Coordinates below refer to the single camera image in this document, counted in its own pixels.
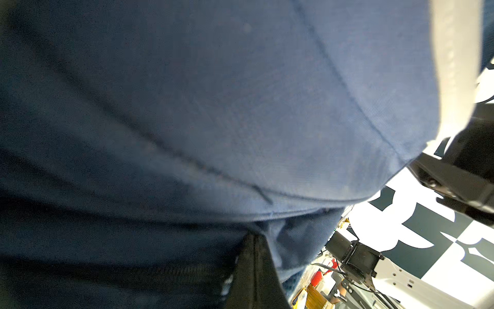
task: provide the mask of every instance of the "red object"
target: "red object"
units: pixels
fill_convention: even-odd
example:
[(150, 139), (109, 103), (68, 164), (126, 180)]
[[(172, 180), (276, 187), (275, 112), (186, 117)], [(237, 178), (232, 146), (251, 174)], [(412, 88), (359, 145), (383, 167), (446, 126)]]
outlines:
[(321, 280), (323, 279), (323, 272), (318, 270), (313, 276), (312, 276), (312, 279), (310, 280), (310, 284), (313, 286), (313, 287), (316, 287), (319, 282), (321, 282)]
[(333, 259), (331, 262), (333, 262), (333, 266), (331, 266), (331, 268), (337, 269), (338, 268), (338, 262), (335, 259)]

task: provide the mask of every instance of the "black cable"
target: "black cable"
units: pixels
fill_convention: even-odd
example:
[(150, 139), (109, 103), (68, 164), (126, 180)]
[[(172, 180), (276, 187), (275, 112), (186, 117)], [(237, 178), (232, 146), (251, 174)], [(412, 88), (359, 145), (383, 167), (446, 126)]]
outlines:
[(488, 98), (487, 100), (484, 100), (484, 101), (482, 101), (482, 102), (477, 102), (476, 104), (485, 104), (485, 103), (487, 103), (487, 102), (489, 102), (489, 101), (492, 101), (493, 99), (494, 99), (494, 95), (493, 95), (493, 96), (491, 96), (490, 98)]
[(332, 271), (334, 271), (336, 273), (339, 273), (340, 275), (343, 275), (343, 276), (346, 276), (347, 275), (347, 273), (342, 272), (341, 270), (336, 270), (334, 268), (331, 268), (331, 267), (329, 267), (327, 265), (324, 265), (324, 264), (321, 264), (321, 263), (312, 263), (311, 265), (315, 265), (315, 266), (319, 266), (319, 267), (322, 267), (322, 268), (326, 268), (326, 269), (332, 270)]
[(336, 261), (336, 266), (338, 266), (339, 271), (341, 271), (341, 268), (339, 267), (338, 259), (334, 258), (334, 260)]
[(370, 292), (370, 293), (374, 293), (374, 294), (381, 294), (381, 295), (384, 295), (383, 293), (381, 293), (381, 292), (379, 292), (379, 291), (374, 292), (374, 291), (371, 291), (371, 290), (368, 290), (368, 289), (364, 289), (363, 287), (360, 287), (360, 286), (356, 285), (356, 284), (355, 284), (355, 283), (353, 283), (353, 282), (351, 282), (351, 284), (352, 284), (354, 287), (359, 288), (359, 289), (361, 289), (361, 290), (364, 290), (364, 291), (366, 291), (366, 292)]
[[(341, 271), (341, 269), (340, 269), (340, 267), (339, 267), (339, 262), (338, 262), (338, 259), (337, 259), (337, 258), (334, 258), (334, 260), (336, 261), (336, 265), (338, 265), (339, 272), (338, 272), (338, 271), (337, 271), (337, 272), (338, 272), (338, 273), (340, 273), (340, 274), (342, 274), (343, 272)], [(363, 291), (369, 292), (369, 293), (374, 293), (374, 294), (377, 294), (377, 295), (382, 295), (382, 296), (383, 296), (383, 297), (384, 297), (384, 298), (385, 298), (385, 299), (389, 302), (389, 304), (390, 304), (390, 305), (391, 305), (394, 309), (398, 309), (398, 308), (395, 306), (395, 304), (393, 304), (393, 303), (389, 300), (389, 298), (388, 298), (388, 296), (387, 296), (386, 294), (383, 294), (383, 293), (381, 293), (381, 292), (379, 292), (379, 291), (374, 292), (374, 291), (371, 291), (371, 290), (368, 290), (368, 289), (364, 289), (363, 287), (360, 287), (360, 286), (356, 285), (355, 283), (353, 283), (353, 282), (352, 282), (349, 278), (347, 278), (347, 277), (346, 277), (346, 275), (343, 275), (343, 276), (344, 276), (344, 277), (345, 277), (345, 279), (347, 279), (347, 280), (348, 280), (348, 282), (350, 282), (350, 284), (351, 284), (351, 285), (353, 285), (354, 287), (357, 287), (357, 288), (359, 288), (359, 289), (361, 289), (361, 290), (363, 290)]]
[(324, 250), (321, 250), (317, 255), (316, 255), (316, 258), (315, 259), (318, 259), (320, 258), (321, 256), (323, 256), (324, 252), (326, 252), (326, 248)]

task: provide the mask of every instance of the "black strap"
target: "black strap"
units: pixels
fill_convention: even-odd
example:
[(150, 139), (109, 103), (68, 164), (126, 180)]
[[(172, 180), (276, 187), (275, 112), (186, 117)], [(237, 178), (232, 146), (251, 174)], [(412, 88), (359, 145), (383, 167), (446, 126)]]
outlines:
[(225, 309), (289, 309), (266, 238), (247, 235)]

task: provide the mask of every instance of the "seam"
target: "seam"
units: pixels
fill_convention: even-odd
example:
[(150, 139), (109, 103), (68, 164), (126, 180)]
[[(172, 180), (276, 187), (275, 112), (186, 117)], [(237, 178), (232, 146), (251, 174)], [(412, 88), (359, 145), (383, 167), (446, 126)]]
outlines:
[(448, 83), (450, 84), (450, 95), (449, 97), (453, 99), (454, 101), (458, 101), (457, 98), (457, 88), (456, 88), (456, 59), (455, 59), (455, 52), (454, 52), (454, 41), (453, 38), (456, 33), (456, 29), (454, 27), (455, 25), (455, 20), (454, 20), (454, 11), (455, 11), (455, 0), (448, 1), (448, 10), (446, 12), (446, 35), (447, 35), (447, 41), (446, 41), (446, 57), (448, 59), (448, 66), (447, 69), (449, 72), (446, 74), (448, 77)]
[[(24, 161), (21, 161), (21, 159), (19, 159), (18, 157), (15, 156), (15, 154), (11, 154), (11, 153), (8, 153), (6, 152), (7, 157), (11, 157), (12, 160), (14, 160), (15, 163), (19, 164), (19, 163), (24, 163), (26, 164), (29, 168), (35, 168), (35, 166), (28, 160), (24, 160)], [(41, 169), (41, 171), (44, 171), (46, 172), (47, 175), (49, 175), (50, 177), (53, 177), (54, 179), (56, 179), (57, 181), (60, 181), (61, 183), (63, 183), (64, 185), (68, 185), (68, 186), (73, 186), (70, 182), (64, 180), (63, 178), (60, 178), (59, 176), (55, 175), (55, 174), (52, 174), (49, 170), (46, 170), (46, 169)], [(4, 189), (6, 191), (11, 191), (11, 187), (9, 187), (8, 185), (5, 185), (3, 183), (0, 183), (0, 189)], [(115, 200), (111, 197), (107, 197), (107, 196), (103, 196), (103, 195), (99, 195), (99, 194), (96, 194), (94, 192), (91, 192), (90, 190), (87, 190), (85, 188), (80, 188), (78, 187), (77, 190), (80, 190), (80, 193), (83, 193), (83, 194), (87, 194), (89, 197), (94, 197), (96, 199), (100, 199), (101, 201), (106, 201), (106, 202), (110, 202), (110, 203), (113, 203), (114, 205), (120, 205), (120, 206), (126, 206), (126, 207), (133, 207), (132, 204), (130, 203), (126, 203), (126, 202), (122, 202), (122, 201), (119, 201), (119, 200)], [(24, 189), (21, 189), (20, 191), (17, 191), (16, 193), (19, 194), (20, 196), (23, 195), (23, 192), (25, 192)], [(33, 202), (37, 202), (37, 203), (41, 203), (41, 204), (47, 204), (47, 203), (50, 203), (50, 205), (55, 205), (55, 201), (39, 201), (39, 200), (35, 200), (35, 199), (38, 199), (39, 196), (37, 194), (32, 194), (32, 192), (29, 193), (29, 198), (28, 200), (31, 200)], [(341, 200), (341, 201), (338, 201), (338, 200), (325, 200), (325, 201), (314, 201), (314, 202), (348, 202), (349, 204), (355, 204), (355, 203), (358, 203), (358, 202), (362, 202), (366, 199), (368, 199), (369, 197), (367, 198), (362, 198), (362, 199), (359, 199), (359, 200)], [(228, 218), (225, 218), (223, 220), (218, 220), (218, 216), (217, 216), (217, 213), (200, 213), (200, 214), (197, 214), (197, 215), (191, 215), (191, 214), (188, 214), (188, 213), (177, 213), (177, 212), (168, 212), (167, 213), (167, 217), (172, 221), (172, 220), (177, 220), (177, 221), (181, 221), (181, 222), (184, 222), (184, 223), (187, 223), (187, 222), (196, 222), (195, 220), (197, 218), (201, 218), (202, 219), (202, 222), (231, 222), (231, 221), (241, 221), (241, 222), (247, 222), (247, 221), (252, 221), (253, 218), (255, 219), (255, 221), (259, 221), (259, 220), (272, 220), (272, 219), (280, 219), (280, 218), (286, 218), (288, 216), (304, 216), (304, 215), (311, 215), (317, 211), (319, 211), (320, 209), (322, 208), (325, 208), (327, 209), (328, 211), (329, 210), (337, 210), (337, 209), (340, 209), (340, 207), (323, 207), (322, 205), (320, 207), (311, 207), (311, 208), (306, 208), (306, 209), (302, 209), (302, 210), (291, 210), (291, 211), (279, 211), (279, 212), (267, 212), (267, 213), (256, 213), (256, 214), (235, 214), (233, 216), (229, 216)], [(84, 214), (87, 214), (87, 215), (92, 215), (94, 214), (94, 209), (91, 209), (91, 208), (80, 208), (78, 207), (77, 209), (61, 209), (62, 211), (66, 211), (66, 212), (75, 212), (75, 213), (84, 213)], [(104, 215), (111, 215), (113, 218), (119, 218), (119, 219), (122, 219), (122, 220), (125, 220), (125, 221), (139, 221), (141, 222), (142, 220), (144, 221), (156, 221), (156, 222), (162, 222), (162, 223), (165, 223), (165, 221), (160, 221), (158, 218), (154, 218), (154, 220), (148, 220), (147, 217), (146, 217), (146, 214), (149, 214), (149, 213), (162, 213), (161, 211), (158, 211), (158, 210), (150, 210), (148, 212), (144, 212), (143, 213), (143, 216), (144, 217), (140, 217), (140, 216), (135, 216), (135, 215), (131, 215), (130, 217), (128, 216), (122, 216), (120, 215), (119, 213), (116, 214), (114, 212), (108, 212), (107, 210), (103, 210), (103, 209), (99, 209), (98, 211), (96, 211), (97, 214), (104, 214)]]
[[(305, 15), (303, 13), (303, 9), (299, 7), (299, 15), (301, 15), (302, 19), (304, 20), (304, 23), (310, 26), (310, 24), (307, 23), (305, 20)], [(22, 19), (22, 18), (17, 18), (14, 20), (10, 21), (12, 23), (13, 29), (16, 29), (15, 32), (24, 40), (24, 43), (29, 45), (37, 57), (40, 58), (40, 60), (45, 61), (48, 63), (51, 68), (54, 70), (55, 74), (59, 74), (60, 76), (64, 77), (65, 82), (72, 87), (74, 92), (78, 93), (82, 98), (87, 99), (90, 102), (94, 102), (94, 104), (97, 104), (105, 113), (107, 113), (109, 116), (113, 117), (116, 119), (118, 122), (124, 124), (127, 126), (130, 130), (135, 131), (137, 134), (139, 134), (141, 137), (144, 139), (148, 140), (149, 142), (155, 144), (159, 149), (161, 149), (164, 153), (170, 155), (172, 158), (177, 158), (181, 160), (184, 164), (188, 165), (189, 167), (194, 168), (198, 172), (202, 172), (205, 174), (212, 174), (216, 176), (218, 179), (221, 179), (223, 181), (229, 181), (232, 183), (235, 183), (236, 185), (240, 185), (243, 187), (248, 187), (252, 189), (254, 192), (260, 195), (262, 199), (264, 199), (268, 204), (273, 204), (273, 200), (268, 197), (267, 193), (269, 194), (275, 194), (281, 197), (286, 197), (290, 199), (296, 199), (296, 200), (301, 200), (301, 201), (312, 201), (312, 202), (349, 202), (351, 203), (351, 200), (332, 200), (332, 199), (320, 199), (320, 198), (311, 198), (311, 197), (305, 197), (305, 196), (300, 196), (300, 195), (295, 195), (295, 194), (288, 194), (285, 192), (280, 192), (276, 190), (272, 190), (269, 188), (263, 188), (259, 187), (255, 183), (250, 183), (235, 177), (232, 177), (223, 171), (220, 171), (219, 169), (213, 167), (213, 166), (208, 166), (204, 162), (201, 162), (195, 158), (192, 158), (188, 155), (186, 155), (184, 152), (181, 150), (177, 149), (172, 149), (171, 147), (167, 146), (164, 144), (162, 141), (159, 140), (154, 134), (149, 132), (149, 130), (139, 124), (138, 122), (134, 121), (132, 118), (128, 117), (127, 115), (121, 113), (117, 109), (114, 108), (114, 103), (115, 101), (113, 98), (108, 97), (105, 94), (99, 93), (96, 89), (93, 89), (88, 81), (84, 80), (81, 76), (78, 75), (77, 71), (72, 68), (68, 62), (65, 61), (65, 59), (61, 56), (59, 56), (52, 48), (52, 45), (50, 41), (43, 36), (40, 35), (40, 33), (30, 26), (29, 22)], [(318, 39), (317, 35), (315, 34), (315, 31), (313, 27), (311, 28), (312, 30), (310, 31), (311, 34), (315, 37), (316, 43), (318, 47), (321, 49), (321, 52), (323, 53), (324, 57), (328, 60), (329, 65), (331, 65), (331, 62), (329, 60), (329, 57), (327, 54), (325, 54), (324, 47), (322, 46), (321, 40)], [(345, 90), (348, 93), (348, 89), (346, 88), (346, 84), (341, 81), (345, 87)], [(356, 104), (355, 100), (350, 96), (348, 93), (349, 97), (352, 99), (352, 101)], [(364, 115), (365, 119), (371, 124), (372, 128), (379, 133), (381, 138), (390, 145), (390, 147), (396, 152), (396, 150), (393, 148), (393, 146), (382, 136), (379, 130), (370, 122), (370, 120), (365, 116), (365, 114), (362, 112)], [(281, 213), (300, 213), (301, 211), (292, 211), (292, 212), (281, 212)]]
[(343, 80), (343, 77), (341, 76), (340, 72), (337, 70), (336, 66), (334, 65), (334, 62), (331, 60), (331, 57), (329, 56), (329, 53), (326, 50), (326, 47), (324, 46), (323, 41), (321, 40), (321, 38), (317, 34), (314, 25), (312, 25), (309, 22), (309, 20), (307, 18), (307, 15), (305, 14), (305, 10), (302, 7), (302, 4), (298, 0), (290, 0), (290, 1), (291, 1), (292, 5), (293, 5), (293, 7), (295, 9), (295, 12), (297, 13), (298, 17), (301, 19), (302, 23), (307, 27), (307, 32), (309, 33), (309, 35), (314, 40), (314, 43), (316, 44), (317, 48), (319, 49), (319, 52), (321, 53), (321, 55), (323, 56), (323, 58), (326, 60), (327, 66), (333, 69), (333, 71), (336, 74), (336, 77), (341, 82), (341, 84), (343, 86), (343, 89), (345, 90), (346, 94), (348, 95), (348, 97), (350, 98), (350, 100), (352, 101), (352, 103), (362, 113), (362, 115), (364, 116), (365, 120), (368, 122), (368, 124), (370, 125), (370, 127), (381, 137), (381, 139), (385, 143), (387, 143), (389, 145), (389, 147), (391, 147), (391, 149), (393, 149), (393, 151), (396, 153), (396, 155), (398, 155), (398, 159), (400, 160), (400, 163), (403, 163), (404, 160), (402, 159), (401, 155), (396, 150), (396, 148), (393, 146), (393, 144), (391, 144), (389, 142), (389, 140), (384, 137), (384, 135), (382, 134), (382, 132), (367, 117), (367, 115), (365, 114), (365, 112), (362, 110), (361, 106), (357, 103), (356, 99), (351, 95), (351, 93), (350, 93), (350, 91), (348, 89), (347, 83)]

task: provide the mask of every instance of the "navy blue fabric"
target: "navy blue fabric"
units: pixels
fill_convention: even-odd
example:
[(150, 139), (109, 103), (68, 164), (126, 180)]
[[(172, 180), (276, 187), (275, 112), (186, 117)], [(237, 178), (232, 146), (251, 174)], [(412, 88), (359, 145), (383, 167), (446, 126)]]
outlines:
[(291, 299), (289, 299), (289, 297), (292, 295), (293, 292), (295, 292), (295, 288), (297, 287), (303, 274), (304, 271), (301, 270), (282, 283), (282, 287), (285, 290), (285, 296), (289, 302), (292, 301)]
[(17, 1), (0, 187), (101, 219), (9, 212), (0, 255), (220, 263), (254, 231), (289, 278), (435, 137), (428, 16), (426, 0)]
[(484, 15), (482, 18), (482, 71), (494, 57), (494, 0), (484, 0)]
[(12, 276), (10, 288), (19, 291), (16, 300), (3, 308), (33, 309), (84, 308), (84, 309), (165, 309), (165, 308), (221, 308), (221, 302), (214, 295), (191, 293), (183, 289), (173, 296), (145, 290), (122, 289), (103, 284), (77, 280), (43, 277)]

